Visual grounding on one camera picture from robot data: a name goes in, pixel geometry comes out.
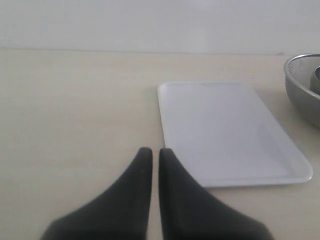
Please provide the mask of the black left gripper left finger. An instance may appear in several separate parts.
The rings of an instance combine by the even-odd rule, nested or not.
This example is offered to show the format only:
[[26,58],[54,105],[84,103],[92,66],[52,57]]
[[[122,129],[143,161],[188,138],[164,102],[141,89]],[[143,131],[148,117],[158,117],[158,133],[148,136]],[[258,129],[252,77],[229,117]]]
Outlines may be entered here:
[[43,240],[145,240],[153,153],[141,147],[123,174],[97,198],[55,220]]

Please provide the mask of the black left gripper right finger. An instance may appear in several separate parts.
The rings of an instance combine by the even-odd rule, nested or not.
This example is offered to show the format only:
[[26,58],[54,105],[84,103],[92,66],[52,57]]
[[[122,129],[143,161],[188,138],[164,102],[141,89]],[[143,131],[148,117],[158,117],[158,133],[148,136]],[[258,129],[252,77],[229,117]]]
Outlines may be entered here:
[[252,219],[201,187],[170,148],[159,152],[158,191],[165,240],[254,239]]

